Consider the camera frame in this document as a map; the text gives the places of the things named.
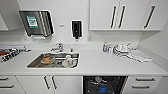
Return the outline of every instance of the dishwasher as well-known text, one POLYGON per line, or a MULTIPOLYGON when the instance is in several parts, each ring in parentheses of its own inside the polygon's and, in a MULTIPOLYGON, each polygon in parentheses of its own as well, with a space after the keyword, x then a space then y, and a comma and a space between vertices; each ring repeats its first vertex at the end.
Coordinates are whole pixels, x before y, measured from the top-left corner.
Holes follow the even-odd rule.
POLYGON ((83 94, 121 94, 127 76, 83 76, 83 94))

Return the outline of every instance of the wall-mounted dispenser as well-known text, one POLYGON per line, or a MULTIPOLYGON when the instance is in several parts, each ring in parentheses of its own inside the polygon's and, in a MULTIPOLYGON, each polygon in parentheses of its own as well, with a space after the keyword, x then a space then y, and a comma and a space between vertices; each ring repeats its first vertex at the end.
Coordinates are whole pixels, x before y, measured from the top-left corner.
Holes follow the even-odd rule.
POLYGON ((19 11, 27 35, 43 35, 47 37, 53 34, 53 27, 48 11, 19 11))
POLYGON ((77 41, 82 37, 82 21, 72 21, 72 33, 77 41))

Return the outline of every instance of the black soap dispenser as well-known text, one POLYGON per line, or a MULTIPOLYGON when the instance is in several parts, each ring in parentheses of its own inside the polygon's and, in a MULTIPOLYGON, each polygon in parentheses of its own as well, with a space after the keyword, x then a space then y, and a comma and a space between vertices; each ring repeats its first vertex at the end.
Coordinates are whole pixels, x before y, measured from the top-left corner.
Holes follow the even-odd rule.
POLYGON ((82 37, 82 21, 72 21, 72 33, 76 41, 79 40, 79 37, 82 37))

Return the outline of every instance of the stainless steel sink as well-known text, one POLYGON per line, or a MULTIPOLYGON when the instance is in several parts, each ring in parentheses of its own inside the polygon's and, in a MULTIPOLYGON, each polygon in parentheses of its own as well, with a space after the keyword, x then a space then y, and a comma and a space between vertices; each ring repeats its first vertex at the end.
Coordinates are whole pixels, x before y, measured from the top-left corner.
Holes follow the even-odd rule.
POLYGON ((78 57, 79 54, 78 53, 43 53, 40 54, 34 61, 32 61, 27 67, 28 68, 64 68, 62 66, 62 62, 66 59, 67 55, 71 55, 71 58, 74 59, 74 61, 76 62, 76 64, 73 67, 70 68, 74 68, 77 67, 78 64, 78 57), (50 56, 51 58, 55 58, 54 63, 52 64, 42 64, 41 60, 45 57, 45 56, 50 56))

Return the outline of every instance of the label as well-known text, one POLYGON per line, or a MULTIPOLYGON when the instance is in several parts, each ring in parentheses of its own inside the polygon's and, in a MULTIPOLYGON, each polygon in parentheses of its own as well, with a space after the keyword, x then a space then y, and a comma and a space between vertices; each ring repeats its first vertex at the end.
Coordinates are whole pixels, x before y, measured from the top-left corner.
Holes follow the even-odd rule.
POLYGON ((34 15, 26 15, 30 28, 38 28, 37 20, 34 15))

